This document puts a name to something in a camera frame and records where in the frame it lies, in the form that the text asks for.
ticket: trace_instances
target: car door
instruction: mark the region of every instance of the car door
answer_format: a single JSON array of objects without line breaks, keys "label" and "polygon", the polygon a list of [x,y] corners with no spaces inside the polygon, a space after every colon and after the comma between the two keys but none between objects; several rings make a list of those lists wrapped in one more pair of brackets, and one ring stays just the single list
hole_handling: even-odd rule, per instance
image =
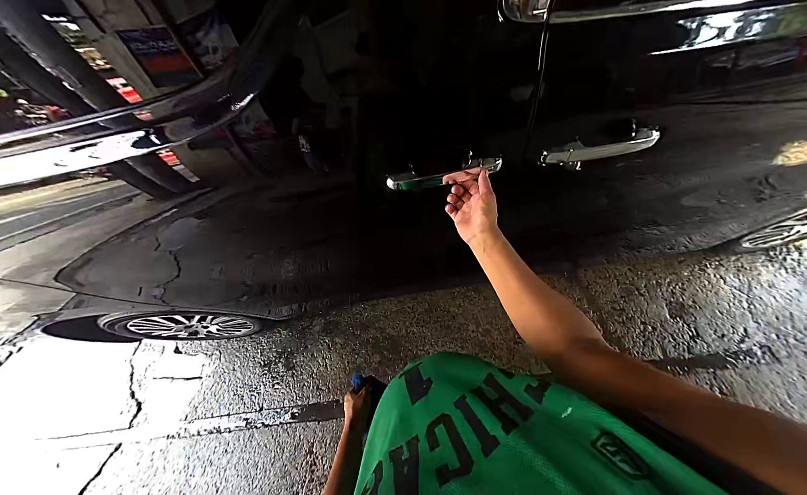
[{"label": "car door", "polygon": [[[535,266],[736,238],[807,205],[807,3],[712,5],[561,4],[525,146],[540,23],[499,19],[494,1],[365,2],[352,16],[357,64],[328,76],[357,100],[365,194],[325,172],[206,196],[93,249],[58,280],[277,316],[477,280],[443,213],[445,187],[386,187],[400,171],[461,167],[462,150],[503,161],[499,221]],[[639,129],[659,139],[579,169],[539,161],[576,140],[627,143]],[[115,269],[134,260],[145,268]]]},{"label": "car door", "polygon": [[[514,201],[511,230],[589,262],[707,248],[807,206],[807,2],[636,6],[551,17],[536,124],[504,185],[541,199]],[[639,129],[659,139],[536,165]],[[483,153],[516,156],[523,134],[488,137]]]}]

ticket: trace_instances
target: wet pavement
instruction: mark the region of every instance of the wet pavement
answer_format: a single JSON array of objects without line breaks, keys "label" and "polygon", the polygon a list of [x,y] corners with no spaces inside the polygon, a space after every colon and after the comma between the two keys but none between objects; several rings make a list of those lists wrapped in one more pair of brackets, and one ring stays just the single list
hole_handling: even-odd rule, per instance
[{"label": "wet pavement", "polygon": [[[807,243],[545,279],[624,351],[807,423]],[[486,285],[357,304],[229,341],[33,335],[0,350],[0,493],[317,493],[351,376],[387,380],[438,351],[546,371]]]}]

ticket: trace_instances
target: fingers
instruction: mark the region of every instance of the fingers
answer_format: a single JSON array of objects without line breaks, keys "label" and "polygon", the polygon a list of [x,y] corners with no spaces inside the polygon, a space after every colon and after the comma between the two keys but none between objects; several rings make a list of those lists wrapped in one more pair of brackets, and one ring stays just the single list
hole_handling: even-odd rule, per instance
[{"label": "fingers", "polygon": [[480,171],[479,188],[481,194],[494,194],[492,191],[492,183],[489,182],[489,173],[486,172],[485,169]]},{"label": "fingers", "polygon": [[446,201],[449,202],[449,204],[453,205],[455,209],[461,209],[464,206],[464,202],[461,200],[461,198],[455,195],[447,196]]},{"label": "fingers", "polygon": [[453,186],[453,195],[461,197],[461,200],[464,201],[465,203],[470,201],[471,197],[470,191],[468,191],[467,189],[463,188],[458,184],[455,184]]},{"label": "fingers", "polygon": [[479,176],[480,176],[479,168],[460,170],[458,172],[453,172],[452,174],[444,175],[443,184],[462,184],[464,182],[472,182],[476,181],[476,178]]}]

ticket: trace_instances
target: black lettering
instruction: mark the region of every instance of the black lettering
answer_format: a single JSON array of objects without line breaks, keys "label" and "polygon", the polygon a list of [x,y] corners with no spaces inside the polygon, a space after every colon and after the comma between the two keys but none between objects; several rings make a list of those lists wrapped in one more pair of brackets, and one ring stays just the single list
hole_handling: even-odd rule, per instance
[{"label": "black lettering", "polygon": [[550,390],[551,383],[549,381],[538,380],[537,385],[526,385],[525,392],[533,401],[541,405],[544,401],[544,396]]},{"label": "black lettering", "polygon": [[486,425],[480,421],[480,417],[474,412],[474,408],[470,407],[470,404],[467,403],[467,399],[461,396],[455,399],[453,405],[455,409],[461,412],[464,421],[467,421],[470,430],[474,432],[476,439],[480,441],[480,450],[483,452],[483,457],[488,457],[491,453],[495,452],[495,449],[501,445],[501,442],[498,441],[495,435],[489,433]]},{"label": "black lettering", "polygon": [[403,445],[388,452],[395,476],[395,494],[418,493],[418,435],[406,441],[406,450],[406,458]]},{"label": "black lettering", "polygon": [[422,370],[418,369],[422,363],[409,368],[403,372],[403,379],[406,381],[406,391],[409,394],[409,404],[416,405],[416,402],[428,396],[434,381],[422,376]]},{"label": "black lettering", "polygon": [[361,490],[360,495],[367,495],[367,490],[370,491],[369,495],[379,495],[379,485],[382,483],[382,461],[376,462],[376,467],[373,468],[373,488],[367,488],[364,484],[364,489]]},{"label": "black lettering", "polygon": [[470,474],[474,468],[474,458],[471,457],[470,452],[467,452],[467,445],[461,438],[458,428],[455,427],[453,417],[445,412],[428,423],[428,428],[424,432],[424,437],[428,440],[428,450],[435,451],[440,447],[440,440],[437,438],[437,427],[442,425],[446,430],[446,436],[449,437],[449,443],[452,444],[455,451],[455,457],[458,458],[459,467],[454,469],[449,467],[449,464],[443,463],[442,466],[437,467],[437,483],[440,486],[449,483],[455,478],[461,478]]},{"label": "black lettering", "polygon": [[517,413],[520,419],[523,421],[528,420],[534,411],[532,408],[528,407],[524,403],[520,402],[519,399],[513,396],[510,392],[504,388],[501,383],[498,382],[498,379],[495,378],[495,375],[488,374],[486,378],[483,380],[483,384],[486,387],[491,388],[493,392],[497,395],[496,398],[490,399],[488,395],[486,395],[486,391],[483,390],[482,387],[474,388],[470,391],[477,399],[480,400],[483,404],[489,408],[491,411],[492,416],[494,416],[498,421],[501,422],[501,430],[504,433],[510,434],[513,430],[519,426],[516,419],[511,418],[507,415],[502,406],[507,405],[507,407],[511,408],[514,412]]}]

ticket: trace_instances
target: car wheel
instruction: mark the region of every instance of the car wheel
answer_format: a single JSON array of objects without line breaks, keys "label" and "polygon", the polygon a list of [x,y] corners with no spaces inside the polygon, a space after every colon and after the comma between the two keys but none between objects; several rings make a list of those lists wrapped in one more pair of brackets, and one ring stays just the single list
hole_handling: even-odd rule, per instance
[{"label": "car wheel", "polygon": [[158,340],[220,340],[254,335],[265,320],[234,313],[167,310],[108,314],[102,329],[119,336]]},{"label": "car wheel", "polygon": [[739,252],[758,251],[805,239],[807,239],[807,211],[739,238],[735,248]]}]

